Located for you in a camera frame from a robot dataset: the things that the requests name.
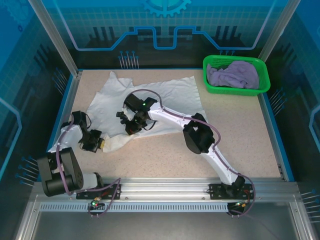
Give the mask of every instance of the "purple towel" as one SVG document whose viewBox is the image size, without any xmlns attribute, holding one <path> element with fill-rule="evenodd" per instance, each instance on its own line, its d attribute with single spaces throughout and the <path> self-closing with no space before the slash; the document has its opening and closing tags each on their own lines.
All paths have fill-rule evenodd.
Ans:
<svg viewBox="0 0 320 240">
<path fill-rule="evenodd" d="M 256 68 L 245 61 L 234 61 L 226 69 L 206 66 L 206 77 L 212 86 L 227 86 L 239 89 L 258 89 L 259 77 Z"/>
</svg>

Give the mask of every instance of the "metal floor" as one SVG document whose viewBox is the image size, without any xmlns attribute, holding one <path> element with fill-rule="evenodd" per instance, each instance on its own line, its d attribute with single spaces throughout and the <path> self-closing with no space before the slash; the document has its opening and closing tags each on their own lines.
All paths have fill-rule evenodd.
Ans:
<svg viewBox="0 0 320 240">
<path fill-rule="evenodd" d="M 296 240 L 286 203 L 257 203 L 250 216 L 281 240 Z M 83 212 L 41 212 L 33 240 L 276 240 L 257 220 L 226 213 L 107 213 L 91 219 Z"/>
</svg>

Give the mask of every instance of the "cable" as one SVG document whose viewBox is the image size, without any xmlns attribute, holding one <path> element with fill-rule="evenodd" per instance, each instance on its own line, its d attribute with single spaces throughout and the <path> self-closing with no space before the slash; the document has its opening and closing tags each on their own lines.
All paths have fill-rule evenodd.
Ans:
<svg viewBox="0 0 320 240">
<path fill-rule="evenodd" d="M 250 192 L 248 190 L 244 190 L 244 193 L 248 196 L 248 204 L 250 203 Z"/>
<path fill-rule="evenodd" d="M 156 122 L 157 121 L 153 121 L 152 126 L 149 129 L 146 129 L 145 127 L 143 129 L 146 130 L 146 131 L 151 130 L 156 125 Z"/>
<path fill-rule="evenodd" d="M 243 215 L 243 214 L 241 214 L 240 211 L 231 210 L 231 212 L 234 212 L 234 213 L 236 213 L 236 214 L 239 214 L 239 216 Z M 247 218 L 250 218 L 250 219 L 254 220 L 254 221 L 257 221 L 257 222 L 260 223 L 271 235 L 273 235 L 276 239 L 281 240 L 281 238 L 278 237 L 273 231 L 271 231 L 271 229 L 268 228 L 267 225 L 265 225 L 262 221 L 260 221 L 259 218 L 253 217 L 253 216 L 250 216 L 250 215 L 245 215 L 245 216 L 246 216 Z"/>
<path fill-rule="evenodd" d="M 86 113 L 84 113 L 84 114 L 88 117 L 88 119 L 89 119 L 89 121 L 90 121 L 89 126 L 87 126 L 87 127 L 86 127 L 86 129 L 88 129 L 88 128 L 90 128 L 90 127 L 91 127 L 92 121 L 91 121 L 91 119 L 90 119 L 90 117 L 89 117 L 89 115 L 88 115 L 88 114 L 86 114 Z"/>
<path fill-rule="evenodd" d="M 136 93 L 136 92 L 139 92 L 139 91 L 147 91 L 147 92 L 150 92 L 150 93 L 153 93 L 153 94 L 157 95 L 157 97 L 159 98 L 160 107 L 161 107 L 162 110 L 163 110 L 164 112 L 166 112 L 167 114 L 170 114 L 170 115 L 175 116 L 175 117 L 177 117 L 177 118 L 187 119 L 187 120 L 190 120 L 190 121 L 195 121 L 195 122 L 204 124 L 204 125 L 210 127 L 211 129 L 213 129 L 213 130 L 216 132 L 216 134 L 218 135 L 218 140 L 216 141 L 215 144 L 213 144 L 212 149 L 213 149 L 214 153 L 218 156 L 218 159 L 220 160 L 220 162 L 221 162 L 221 163 L 226 167 L 226 169 L 229 170 L 231 173 L 236 174 L 236 175 L 238 175 L 238 176 L 240 176 L 240 177 L 243 177 L 243 178 L 249 180 L 249 182 L 250 182 L 251 185 L 252 185 L 252 190 L 253 190 L 252 203 L 251 203 L 251 205 L 249 206 L 249 208 L 247 209 L 247 211 L 245 211 L 244 213 L 242 213 L 242 214 L 239 215 L 239 216 L 246 215 L 246 214 L 251 210 L 252 206 L 254 205 L 254 203 L 255 203 L 255 201 L 256 201 L 256 188 L 255 188 L 255 185 L 254 185 L 253 181 L 252 181 L 249 177 L 247 177 L 247 176 L 245 176 L 245 175 L 243 175 L 243 174 L 241 174 L 241 173 L 238 173 L 238 172 L 232 170 L 232 169 L 225 163 L 225 161 L 220 157 L 220 155 L 218 154 L 218 152 L 217 152 L 217 150 L 216 150 L 216 146 L 217 146 L 217 145 L 220 143 L 220 141 L 221 141 L 221 134 L 220 134 L 220 132 L 218 131 L 218 129 L 216 129 L 213 125 L 211 125 L 211 124 L 209 124 L 209 123 L 207 123 L 207 122 L 205 122 L 205 121 L 201 121 L 201 120 L 199 120 L 199 119 L 195 119 L 195 118 L 192 118 L 192 117 L 182 116 L 182 115 L 179 115 L 179 114 L 176 114 L 176 113 L 174 113 L 174 112 L 170 112 L 170 111 L 166 110 L 166 109 L 164 108 L 163 104 L 162 104 L 162 98 L 161 98 L 161 96 L 160 96 L 157 92 L 152 91 L 152 90 L 150 90 L 150 89 L 142 88 L 142 89 L 134 90 L 134 91 L 132 91 L 131 93 L 129 93 L 129 94 L 125 97 L 125 99 L 126 99 L 129 95 L 131 95 L 131 94 L 133 94 L 133 93 Z"/>
<path fill-rule="evenodd" d="M 256 201 L 256 188 L 255 188 L 254 182 L 253 182 L 249 177 L 247 177 L 247 176 L 245 176 L 245 175 L 243 175 L 243 174 L 241 174 L 241 173 L 239 173 L 239 172 L 236 172 L 236 171 L 232 170 L 232 169 L 225 163 L 225 161 L 223 161 L 223 159 L 221 158 L 221 156 L 219 155 L 219 153 L 218 153 L 216 150 L 215 150 L 214 152 L 215 152 L 215 154 L 217 155 L 217 157 L 218 157 L 218 159 L 220 160 L 220 162 L 226 167 L 226 169 L 228 169 L 228 170 L 229 170 L 231 173 L 233 173 L 233 174 L 236 174 L 236 175 L 238 175 L 238 176 L 240 176 L 240 177 L 243 177 L 243 178 L 245 178 L 245 179 L 248 179 L 249 182 L 251 183 L 251 185 L 252 185 L 252 190 L 253 190 L 252 203 L 250 204 L 249 208 L 248 208 L 245 212 L 241 213 L 241 215 L 239 215 L 239 216 L 246 215 L 246 214 L 251 210 L 251 208 L 253 207 L 253 205 L 254 205 L 254 203 L 255 203 L 255 201 Z"/>
<path fill-rule="evenodd" d="M 105 191 L 104 193 L 101 194 L 100 197 L 102 198 L 103 196 L 107 195 L 108 193 L 109 193 L 108 191 Z"/>
<path fill-rule="evenodd" d="M 99 213 L 97 213 L 97 214 L 92 214 L 92 212 L 90 211 L 90 208 L 88 208 L 88 213 L 91 215 L 91 217 L 96 216 L 97 218 L 99 218 L 99 216 L 107 213 L 107 211 L 108 211 L 108 210 L 110 209 L 110 207 L 111 207 L 111 204 L 112 204 L 113 201 L 115 200 L 117 191 L 118 191 L 118 189 L 119 189 L 120 181 L 121 181 L 121 178 L 119 177 L 117 180 L 115 180 L 113 183 L 109 184 L 108 186 L 102 187 L 102 188 L 100 188 L 100 189 L 87 189 L 87 190 L 86 190 L 86 192 L 103 191 L 103 190 L 105 190 L 105 189 L 107 189 L 107 188 L 110 188 L 113 184 L 115 184 L 116 182 L 118 182 L 117 185 L 116 185 L 116 188 L 115 188 L 115 190 L 114 190 L 114 193 L 113 193 L 113 195 L 112 195 L 112 198 L 111 198 L 108 206 L 105 208 L 105 210 L 104 210 L 103 212 L 99 212 Z"/>
<path fill-rule="evenodd" d="M 61 180 L 62 180 L 62 183 L 63 183 L 64 190 L 65 190 L 66 194 L 68 194 L 69 196 L 72 195 L 72 193 L 68 189 L 68 185 L 67 185 L 67 182 L 66 182 L 65 174 L 64 174 L 64 172 L 62 170 L 62 167 L 61 167 L 59 150 L 60 150 L 60 144 L 62 142 L 62 139 L 64 138 L 65 134 L 67 132 L 69 132 L 69 130 L 72 128 L 72 125 L 74 124 L 74 121 L 75 121 L 74 116 L 71 114 L 71 122 L 70 122 L 69 126 L 67 127 L 67 129 L 59 137 L 58 142 L 56 144 L 56 149 L 55 149 L 56 164 L 57 164 L 57 167 L 58 167 L 59 172 L 60 172 L 60 176 L 61 176 Z"/>
<path fill-rule="evenodd" d="M 221 141 L 221 134 L 220 134 L 220 132 L 219 132 L 213 125 L 207 123 L 206 121 L 201 121 L 201 120 L 199 120 L 199 119 L 195 119 L 195 118 L 188 117 L 188 116 L 181 116 L 181 115 L 179 115 L 179 114 L 176 114 L 176 113 L 174 113 L 174 112 L 170 112 L 170 111 L 166 110 L 166 109 L 164 108 L 163 104 L 162 104 L 162 98 L 161 98 L 161 96 L 159 95 L 159 93 L 157 93 L 157 92 L 155 92 L 155 91 L 152 91 L 152 90 L 150 90 L 150 89 L 145 89 L 145 88 L 137 89 L 137 90 L 134 90 L 134 91 L 130 92 L 130 93 L 125 97 L 125 99 L 126 99 L 130 94 L 133 94 L 133 93 L 136 93 L 136 92 L 140 92 L 140 91 L 147 91 L 147 92 L 150 92 L 150 93 L 153 93 L 153 94 L 157 95 L 157 97 L 159 98 L 160 107 L 161 107 L 162 110 L 163 110 L 164 112 L 166 112 L 167 114 L 170 114 L 170 115 L 175 116 L 175 117 L 177 117 L 177 118 L 181 118 L 181 119 L 186 119 L 186 120 L 198 122 L 198 123 L 200 123 L 200 124 L 204 124 L 204 125 L 208 126 L 209 128 L 213 129 L 213 130 L 216 132 L 216 134 L 218 135 L 218 140 L 217 140 L 217 141 L 215 142 L 215 144 L 213 145 L 213 147 L 212 147 L 213 149 L 215 149 L 215 147 L 220 143 L 220 141 Z"/>
<path fill-rule="evenodd" d="M 67 185 L 67 182 L 66 182 L 66 177 L 65 177 L 65 174 L 62 170 L 62 167 L 61 167 L 61 161 L 60 161 L 60 154 L 59 154 L 59 151 L 60 151 L 60 144 L 65 136 L 65 134 L 72 128 L 73 126 L 73 123 L 74 123 L 75 119 L 74 119 L 74 116 L 71 114 L 71 122 L 69 124 L 69 126 L 67 127 L 67 129 L 61 134 L 61 136 L 59 137 L 58 139 L 58 142 L 57 142 L 57 145 L 56 145 L 56 150 L 55 150 L 55 158 L 56 158 L 56 163 L 57 163 L 57 167 L 59 169 L 59 173 L 60 173 L 60 176 L 61 176 L 61 180 L 62 180 L 62 183 L 63 183 L 63 187 L 64 187 L 64 190 L 66 192 L 66 194 L 68 194 L 69 196 L 71 196 L 73 193 L 69 191 L 69 188 L 68 188 L 68 185 Z M 77 193 L 81 193 L 81 192 L 98 192 L 98 191 L 103 191 L 105 189 L 108 189 L 110 188 L 113 184 L 115 184 L 116 182 L 118 181 L 118 184 L 117 184 L 117 187 L 116 187 L 116 190 L 114 191 L 115 193 L 113 194 L 112 196 L 112 199 L 109 203 L 109 206 L 108 208 L 106 208 L 106 211 L 108 211 L 108 209 L 111 207 L 111 204 L 113 202 L 113 199 L 115 198 L 115 194 L 117 193 L 117 190 L 119 188 L 119 184 L 120 184 L 120 181 L 121 181 L 121 178 L 118 178 L 117 180 L 115 180 L 113 183 L 109 184 L 108 186 L 105 186 L 105 187 L 102 187 L 102 188 L 94 188 L 94 189 L 84 189 L 84 190 L 80 190 L 80 191 L 77 191 Z"/>
<path fill-rule="evenodd" d="M 83 142 L 81 142 L 81 143 L 80 143 L 80 145 L 79 145 L 79 148 L 80 148 L 82 151 L 87 152 L 88 150 L 83 149 L 83 146 L 84 146 L 84 143 L 83 143 Z"/>
</svg>

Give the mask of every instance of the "blue trim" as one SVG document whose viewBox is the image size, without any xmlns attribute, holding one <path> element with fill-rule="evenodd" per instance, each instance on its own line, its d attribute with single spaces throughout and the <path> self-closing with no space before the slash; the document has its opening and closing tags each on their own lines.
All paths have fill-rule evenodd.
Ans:
<svg viewBox="0 0 320 240">
<path fill-rule="evenodd" d="M 40 175 L 40 173 L 38 174 L 38 177 L 37 177 L 36 181 L 37 181 L 37 182 L 41 182 L 41 175 Z"/>
<path fill-rule="evenodd" d="M 74 78 L 74 76 L 72 74 L 70 74 L 70 77 L 69 77 L 69 80 L 68 80 L 68 84 L 66 85 L 66 88 L 65 88 L 65 91 L 64 91 L 64 95 L 63 95 L 63 98 L 62 98 L 62 101 L 61 101 L 61 104 L 60 104 L 60 108 L 59 108 L 58 114 L 57 114 L 56 119 L 55 119 L 55 123 L 54 123 L 54 126 L 53 126 L 53 130 L 52 130 L 51 137 L 50 137 L 50 140 L 49 140 L 48 147 L 47 147 L 46 151 L 49 151 L 49 149 L 54 145 L 56 134 L 57 134 L 57 132 L 59 130 L 59 127 L 60 127 L 60 121 L 61 121 L 61 118 L 62 118 L 62 113 L 64 111 L 64 108 L 65 108 L 65 105 L 66 105 L 66 102 L 67 102 L 67 97 L 68 97 L 68 94 L 69 94 L 69 91 L 70 91 L 70 87 L 71 87 L 73 78 Z"/>
<path fill-rule="evenodd" d="M 317 137 L 317 134 L 316 134 L 316 131 L 314 130 L 314 120 L 315 120 L 315 115 L 317 112 L 320 111 L 320 104 L 317 105 L 312 111 L 311 111 L 311 116 L 310 116 L 310 120 L 309 120 L 309 129 L 310 129 L 310 132 L 311 132 L 311 135 L 314 139 L 314 142 L 316 144 L 316 147 L 318 148 L 318 151 L 320 152 L 320 142 L 319 142 L 319 139 Z"/>
<path fill-rule="evenodd" d="M 138 35 L 138 30 L 152 30 L 152 35 L 153 35 L 153 47 L 156 50 L 173 50 L 177 47 L 177 41 L 178 41 L 178 30 L 180 29 L 188 29 L 188 30 L 192 30 L 192 34 L 193 35 L 203 35 L 204 37 L 206 37 L 208 39 L 208 41 L 218 50 L 253 50 L 256 48 L 256 45 L 265 29 L 265 26 L 270 18 L 271 13 L 273 12 L 273 9 L 276 5 L 277 0 L 274 0 L 266 17 L 265 20 L 263 21 L 263 24 L 261 26 L 261 29 L 259 30 L 256 39 L 253 43 L 253 45 L 251 47 L 223 47 L 223 46 L 219 46 L 213 39 L 212 37 L 206 32 L 206 31 L 199 31 L 197 30 L 197 26 L 195 25 L 181 25 L 181 26 L 176 26 L 173 30 L 173 44 L 172 46 L 158 46 L 157 44 L 157 31 L 156 28 L 154 26 L 134 26 L 133 27 L 133 31 L 127 31 L 125 33 L 123 33 L 119 39 L 111 46 L 111 47 L 98 47 L 98 48 L 80 48 L 78 47 L 76 40 L 74 38 L 74 36 L 71 33 L 71 30 L 69 29 L 69 26 L 61 12 L 60 7 L 58 6 L 57 0 L 53 0 L 53 3 L 56 7 L 56 10 L 62 20 L 62 23 L 70 37 L 70 40 L 74 46 L 74 48 L 80 52 L 86 52 L 86 51 L 112 51 L 114 50 L 120 43 L 121 41 L 126 37 L 126 36 L 130 36 L 130 35 Z"/>
<path fill-rule="evenodd" d="M 9 159 L 11 157 L 11 154 L 14 151 L 14 148 L 15 148 L 16 143 L 18 141 L 19 135 L 21 133 L 22 123 L 21 123 L 20 113 L 15 107 L 13 107 L 9 103 L 7 103 L 2 97 L 0 97 L 0 103 L 2 103 L 7 109 L 9 109 L 10 112 L 12 112 L 16 116 L 16 121 L 18 123 L 18 130 L 16 131 L 16 133 L 14 135 L 14 138 L 12 140 L 11 146 L 9 148 L 8 153 L 5 156 L 4 162 L 3 162 L 1 170 L 0 170 L 0 181 L 1 181 L 1 179 L 2 179 L 2 177 L 4 175 L 4 172 L 6 170 L 6 167 L 8 165 Z"/>
<path fill-rule="evenodd" d="M 282 156 L 282 160 L 283 160 L 283 164 L 284 164 L 284 168 L 285 168 L 284 171 L 286 171 L 286 174 L 288 176 L 289 182 L 294 182 L 295 178 L 294 178 L 294 175 L 293 175 L 291 167 L 290 167 L 290 163 L 289 163 L 286 151 L 285 151 L 284 144 L 283 144 L 281 136 L 280 136 L 280 132 L 279 132 L 279 129 L 278 129 L 278 126 L 277 126 L 277 123 L 276 123 L 275 116 L 274 116 L 274 114 L 272 112 L 272 108 L 271 108 L 268 96 L 267 96 L 266 93 L 263 93 L 262 95 L 263 95 L 263 98 L 264 98 L 264 101 L 265 101 L 266 108 L 267 108 L 267 110 L 269 112 L 269 116 L 270 116 L 270 120 L 271 120 L 271 123 L 272 123 L 272 127 L 273 127 L 273 130 L 274 130 L 274 133 L 275 133 L 275 137 L 276 137 L 276 140 L 277 140 L 280 152 L 281 152 L 281 156 Z"/>
</svg>

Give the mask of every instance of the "metal post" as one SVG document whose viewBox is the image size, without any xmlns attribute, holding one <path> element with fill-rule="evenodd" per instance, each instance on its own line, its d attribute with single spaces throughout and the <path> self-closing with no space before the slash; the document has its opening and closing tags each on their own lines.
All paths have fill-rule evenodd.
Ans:
<svg viewBox="0 0 320 240">
<path fill-rule="evenodd" d="M 316 194 L 316 190 L 312 189 L 312 191 L 306 192 L 306 193 L 302 193 L 301 196 L 307 195 L 307 194 Z"/>
<path fill-rule="evenodd" d="M 30 5 L 32 6 L 35 14 L 39 18 L 42 26 L 45 31 L 48 33 L 51 41 L 53 42 L 55 48 L 59 52 L 62 60 L 64 61 L 66 67 L 70 71 L 70 73 L 77 77 L 78 76 L 78 68 L 70 55 L 62 37 L 60 36 L 58 29 L 56 28 L 54 22 L 52 21 L 46 7 L 42 3 L 41 0 L 28 0 Z"/>
<path fill-rule="evenodd" d="M 276 43 L 278 42 L 280 36 L 285 30 L 289 20 L 294 14 L 297 6 L 299 5 L 300 0 L 289 0 L 286 6 L 284 7 L 278 21 L 276 22 L 269 38 L 267 39 L 260 55 L 259 59 L 262 61 L 267 61 L 271 51 L 274 49 Z"/>
</svg>

